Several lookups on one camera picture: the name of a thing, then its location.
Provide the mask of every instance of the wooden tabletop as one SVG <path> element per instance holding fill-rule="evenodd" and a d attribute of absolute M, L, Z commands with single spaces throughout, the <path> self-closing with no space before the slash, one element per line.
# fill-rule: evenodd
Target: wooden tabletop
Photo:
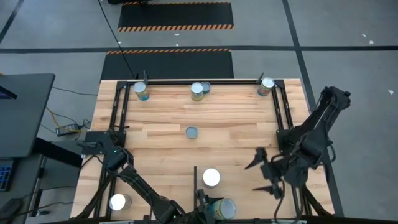
<path fill-rule="evenodd" d="M 102 81 L 91 129 L 105 131 L 109 127 L 117 81 Z M 294 125 L 308 117 L 308 108 L 299 79 L 285 80 Z M 191 99 L 189 85 L 148 86 L 150 98 L 139 101 L 131 91 L 126 116 L 126 149 L 134 155 L 134 166 L 144 180 L 160 195 L 178 202 L 185 211 L 193 210 L 193 167 L 198 168 L 198 189 L 210 197 L 226 197 L 236 204 L 235 218 L 273 218 L 278 200 L 267 192 L 252 191 L 269 185 L 259 166 L 244 168 L 254 159 L 255 148 L 265 146 L 271 157 L 278 153 L 274 104 L 272 96 L 261 97 L 256 85 L 212 85 L 211 93 L 196 102 Z M 280 107 L 282 97 L 278 90 Z M 119 102 L 123 102 L 123 90 Z M 284 113 L 284 126 L 287 127 Z M 194 140 L 185 137 L 189 126 L 198 128 Z M 218 169 L 221 182 L 214 189 L 201 183 L 203 171 Z M 92 159 L 80 172 L 71 217 L 78 215 L 98 188 L 101 164 Z M 307 187 L 329 212 L 333 206 L 320 166 L 310 170 Z M 135 191 L 118 179 L 117 194 L 132 197 L 129 210 L 112 212 L 113 220 L 142 220 L 149 206 Z M 105 214 L 107 193 L 101 215 Z M 295 217 L 290 185 L 278 217 Z"/>

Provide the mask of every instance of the gray floor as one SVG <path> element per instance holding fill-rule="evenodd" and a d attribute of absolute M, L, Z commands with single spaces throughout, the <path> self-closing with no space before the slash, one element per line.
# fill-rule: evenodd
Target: gray floor
<path fill-rule="evenodd" d="M 189 0 L 154 0 L 189 2 Z M 116 33 L 123 47 L 278 45 L 293 46 L 282 0 L 231 0 L 233 30 L 191 30 Z M 17 0 L 0 1 L 0 30 Z M 394 0 L 289 0 L 301 46 L 398 45 L 398 2 Z M 120 6 L 104 1 L 114 30 Z M 25 0 L 1 49 L 116 47 L 97 0 Z M 343 210 L 347 217 L 398 220 L 394 140 L 398 110 L 398 52 L 304 52 L 315 97 L 324 86 L 352 92 L 352 104 L 333 126 L 337 160 L 333 164 Z M 301 78 L 295 52 L 236 50 L 232 52 L 236 78 Z M 83 93 L 98 91 L 105 53 L 0 54 L 5 74 L 56 74 L 54 86 Z M 82 123 L 91 119 L 95 97 L 52 90 L 48 107 Z M 58 119 L 69 124 L 67 119 Z M 46 112 L 42 124 L 54 129 Z M 58 138 L 41 128 L 41 138 Z M 75 185 L 78 170 L 48 161 L 44 186 Z M 69 173 L 67 178 L 57 173 Z M 49 190 L 42 205 L 72 201 L 74 189 Z M 64 220 L 71 206 L 52 207 L 47 217 L 28 223 Z"/>

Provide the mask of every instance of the computer monitor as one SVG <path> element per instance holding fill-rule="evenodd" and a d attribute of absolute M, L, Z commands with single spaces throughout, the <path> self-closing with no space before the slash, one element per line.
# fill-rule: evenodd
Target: computer monitor
<path fill-rule="evenodd" d="M 16 99 L 18 96 L 13 92 L 0 86 L 0 99 Z"/>

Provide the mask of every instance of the yellow and black striped tape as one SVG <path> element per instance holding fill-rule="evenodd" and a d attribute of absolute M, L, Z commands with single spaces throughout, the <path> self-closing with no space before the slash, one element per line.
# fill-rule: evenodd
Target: yellow and black striped tape
<path fill-rule="evenodd" d="M 123 6 L 135 5 L 139 2 L 123 3 Z M 175 2 L 175 3 L 148 3 L 148 5 L 168 5 L 168 4 L 231 4 L 230 2 Z"/>
<path fill-rule="evenodd" d="M 177 53 L 177 52 L 226 52 L 231 49 L 167 49 L 167 50 L 123 50 L 124 54 L 148 54 L 148 53 Z M 121 54 L 120 50 L 108 51 L 106 54 Z"/>
<path fill-rule="evenodd" d="M 220 30 L 232 29 L 232 24 L 212 24 L 212 25 L 178 25 L 178 26 L 139 26 L 139 27 L 119 27 L 118 32 L 144 32 L 144 31 L 169 31 L 169 30 Z"/>

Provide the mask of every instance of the black floor mat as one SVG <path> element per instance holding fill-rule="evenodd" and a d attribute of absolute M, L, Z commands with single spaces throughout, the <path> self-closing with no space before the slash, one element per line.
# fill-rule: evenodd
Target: black floor mat
<path fill-rule="evenodd" d="M 231 3 L 123 4 L 119 32 L 232 29 Z"/>
<path fill-rule="evenodd" d="M 229 49 L 124 50 L 134 75 L 149 79 L 234 78 Z M 102 80 L 133 79 L 120 51 L 108 52 Z"/>

